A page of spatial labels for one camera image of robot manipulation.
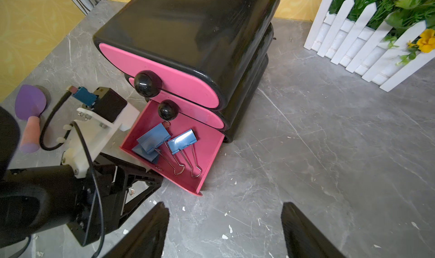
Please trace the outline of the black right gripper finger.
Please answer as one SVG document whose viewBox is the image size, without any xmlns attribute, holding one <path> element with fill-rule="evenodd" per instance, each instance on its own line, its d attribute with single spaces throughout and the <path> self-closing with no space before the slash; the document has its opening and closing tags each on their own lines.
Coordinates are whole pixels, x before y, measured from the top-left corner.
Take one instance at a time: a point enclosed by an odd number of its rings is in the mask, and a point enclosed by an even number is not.
<svg viewBox="0 0 435 258">
<path fill-rule="evenodd" d="M 344 257 L 294 203 L 283 204 L 281 221 L 290 258 Z"/>
</svg>

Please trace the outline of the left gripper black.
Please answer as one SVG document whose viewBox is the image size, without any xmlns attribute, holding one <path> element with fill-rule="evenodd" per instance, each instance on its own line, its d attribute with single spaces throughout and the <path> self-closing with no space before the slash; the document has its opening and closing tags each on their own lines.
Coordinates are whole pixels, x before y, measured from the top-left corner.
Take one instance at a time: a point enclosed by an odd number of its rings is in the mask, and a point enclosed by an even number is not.
<svg viewBox="0 0 435 258">
<path fill-rule="evenodd" d="M 103 203 L 105 234 L 120 228 L 139 206 L 162 185 L 153 170 L 101 153 L 94 161 Z M 78 211 L 68 227 L 81 246 L 100 239 L 101 217 L 91 173 L 82 180 L 76 202 Z M 106 258 L 160 258 L 163 254 L 170 213 L 157 203 L 133 229 L 104 256 Z"/>
</svg>

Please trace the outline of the pink bottom drawer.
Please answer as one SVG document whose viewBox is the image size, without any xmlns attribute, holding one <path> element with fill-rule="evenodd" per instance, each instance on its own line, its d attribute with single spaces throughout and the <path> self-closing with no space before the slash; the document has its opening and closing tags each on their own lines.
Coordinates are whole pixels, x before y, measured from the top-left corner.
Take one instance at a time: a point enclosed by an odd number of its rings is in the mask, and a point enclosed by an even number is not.
<svg viewBox="0 0 435 258">
<path fill-rule="evenodd" d="M 190 129 L 193 130 L 198 141 L 189 148 L 186 148 L 184 150 L 184 155 L 191 164 L 197 162 L 198 166 L 202 169 L 202 173 L 200 176 L 192 177 L 188 163 L 179 153 L 177 153 L 174 157 L 176 157 L 180 163 L 186 165 L 186 169 L 182 174 L 175 175 L 174 169 L 164 159 L 159 158 L 157 163 L 154 164 L 133 151 L 133 148 L 139 144 L 137 139 L 150 131 L 153 127 L 157 126 L 158 123 L 163 122 L 157 113 L 157 107 L 158 103 L 154 101 L 148 102 L 145 109 L 140 113 L 135 124 L 133 124 L 133 127 L 124 139 L 120 148 L 130 156 L 133 156 L 141 163 L 145 164 L 145 167 L 149 167 L 151 170 L 159 173 L 187 192 L 196 196 L 202 196 L 201 188 L 224 140 L 224 135 L 212 127 L 198 122 L 184 114 L 179 114 L 177 118 L 171 122 L 168 131 L 172 136 L 178 136 Z"/>
</svg>

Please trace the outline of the blue binder clip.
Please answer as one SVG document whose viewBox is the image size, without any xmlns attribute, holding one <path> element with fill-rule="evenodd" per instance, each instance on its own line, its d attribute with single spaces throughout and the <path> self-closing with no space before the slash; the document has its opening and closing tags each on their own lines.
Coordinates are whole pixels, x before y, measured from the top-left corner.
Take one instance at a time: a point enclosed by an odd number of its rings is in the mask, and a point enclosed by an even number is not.
<svg viewBox="0 0 435 258">
<path fill-rule="evenodd" d="M 147 131 L 140 138 L 138 138 L 137 142 L 143 147 L 143 149 L 147 153 L 150 153 L 153 152 L 155 149 L 159 149 L 159 147 L 162 146 L 163 144 L 166 144 L 170 137 L 171 136 L 167 131 L 167 129 L 164 127 L 162 123 L 160 123 L 154 128 L 152 128 L 151 130 Z M 185 170 L 185 165 L 178 163 L 178 165 L 181 167 L 181 170 L 178 172 L 175 166 L 173 165 L 173 163 L 163 155 L 162 150 L 161 150 L 159 160 L 160 159 L 163 159 L 170 167 L 173 168 L 175 176 L 181 175 Z"/>
<path fill-rule="evenodd" d="M 194 144 L 196 142 L 197 142 L 197 138 L 192 129 L 171 139 L 168 142 L 171 154 L 174 156 L 175 154 L 179 153 L 184 158 L 186 163 L 189 165 L 192 178 L 198 178 L 202 174 L 202 168 L 198 165 L 197 156 L 194 148 Z M 190 148 L 194 164 L 192 164 L 188 160 L 188 157 L 184 152 L 186 148 Z"/>
<path fill-rule="evenodd" d="M 140 144 L 138 144 L 137 146 L 135 146 L 133 148 L 133 152 L 135 154 L 137 154 L 138 156 L 140 156 L 141 158 L 144 158 L 148 162 L 154 164 L 158 170 L 162 170 L 160 167 L 157 166 L 157 163 L 158 163 L 158 160 L 159 160 L 159 157 L 161 154 L 161 150 L 155 149 L 153 152 L 147 153 L 143 149 L 143 147 Z"/>
</svg>

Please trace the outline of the pink top drawer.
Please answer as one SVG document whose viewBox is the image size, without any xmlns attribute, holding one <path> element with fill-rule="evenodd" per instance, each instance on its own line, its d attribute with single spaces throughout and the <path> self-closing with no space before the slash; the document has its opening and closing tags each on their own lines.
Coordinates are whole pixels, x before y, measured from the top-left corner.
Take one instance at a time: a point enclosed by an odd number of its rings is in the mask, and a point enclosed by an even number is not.
<svg viewBox="0 0 435 258">
<path fill-rule="evenodd" d="M 164 90 L 207 108 L 219 106 L 217 94 L 197 77 L 108 44 L 101 43 L 99 48 L 107 60 L 132 77 L 142 71 L 152 71 L 162 80 Z"/>
</svg>

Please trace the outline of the black drawer cabinet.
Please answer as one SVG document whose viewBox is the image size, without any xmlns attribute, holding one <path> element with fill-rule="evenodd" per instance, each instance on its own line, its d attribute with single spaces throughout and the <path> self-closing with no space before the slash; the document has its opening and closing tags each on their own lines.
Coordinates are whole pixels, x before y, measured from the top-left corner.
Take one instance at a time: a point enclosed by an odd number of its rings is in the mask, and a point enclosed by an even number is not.
<svg viewBox="0 0 435 258">
<path fill-rule="evenodd" d="M 225 123 L 230 143 L 267 68 L 271 23 L 280 0 L 131 0 L 93 41 L 182 71 L 204 81 L 219 98 L 210 108 Z M 145 99 L 159 94 L 151 80 L 127 82 Z"/>
</svg>

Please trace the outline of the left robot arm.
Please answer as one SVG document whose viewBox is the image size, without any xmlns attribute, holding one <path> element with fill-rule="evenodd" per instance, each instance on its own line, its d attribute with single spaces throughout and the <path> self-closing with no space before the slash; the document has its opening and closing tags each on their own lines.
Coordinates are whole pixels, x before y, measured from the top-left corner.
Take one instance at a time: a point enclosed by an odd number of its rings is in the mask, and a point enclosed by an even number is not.
<svg viewBox="0 0 435 258">
<path fill-rule="evenodd" d="M 1 110 L 1 246 L 66 225 L 82 246 L 103 244 L 163 182 L 158 173 L 99 152 L 90 123 L 76 121 L 70 151 L 85 165 L 83 178 L 72 164 L 9 169 L 20 129 Z"/>
</svg>

